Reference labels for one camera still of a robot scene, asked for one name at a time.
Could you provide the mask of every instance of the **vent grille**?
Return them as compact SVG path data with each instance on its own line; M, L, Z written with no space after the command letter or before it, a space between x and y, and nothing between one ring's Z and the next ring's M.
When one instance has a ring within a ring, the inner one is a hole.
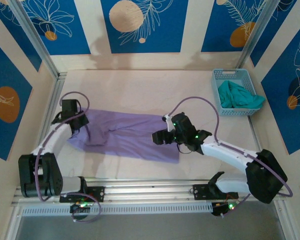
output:
M111 204L102 205L102 215L130 215L130 214L181 214L181 213L212 213L211 203L189 204ZM78 213L96 215L98 206L92 206L90 210ZM30 206L23 209L22 216L69 216L70 206Z

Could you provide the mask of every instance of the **teal cloth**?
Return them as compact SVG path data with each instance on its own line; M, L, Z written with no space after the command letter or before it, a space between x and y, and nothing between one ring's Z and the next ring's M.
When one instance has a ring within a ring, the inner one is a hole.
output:
M225 109L260 109L266 100L263 96L252 95L243 86L232 81L224 81L218 88L221 106Z

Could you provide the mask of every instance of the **white table surface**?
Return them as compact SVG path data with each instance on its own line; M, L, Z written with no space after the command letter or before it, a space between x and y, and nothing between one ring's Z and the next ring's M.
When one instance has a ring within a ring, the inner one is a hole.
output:
M67 73L61 95L79 91L88 96L92 109L163 116L190 96L204 97L215 104L211 76L211 71L73 70ZM86 100L78 94L67 98L78 99L86 106ZM188 100L175 113L181 112L197 129L214 132L216 116L207 103ZM257 150L247 117L220 117L218 137ZM110 179L210 179L218 171L238 172L218 159L196 152L180 154L179 163L175 164L83 152L70 144L63 147L57 161L63 176Z

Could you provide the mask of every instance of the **blue plastic basket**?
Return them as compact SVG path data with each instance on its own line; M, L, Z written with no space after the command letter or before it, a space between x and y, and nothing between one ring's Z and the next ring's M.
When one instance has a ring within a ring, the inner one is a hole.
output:
M221 106L218 88L224 81L231 81L243 86L252 95L256 95L254 85L252 84L249 73L245 69L214 69L212 71L212 89L216 102L216 108L221 116L251 116L258 109L249 108L223 108Z

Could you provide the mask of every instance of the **purple cloth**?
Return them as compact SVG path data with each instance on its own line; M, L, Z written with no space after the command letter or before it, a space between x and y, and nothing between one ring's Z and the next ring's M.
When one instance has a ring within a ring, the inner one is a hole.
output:
M175 144L156 145L152 133L167 128L162 117L89 109L89 123L68 142L90 153L178 163Z

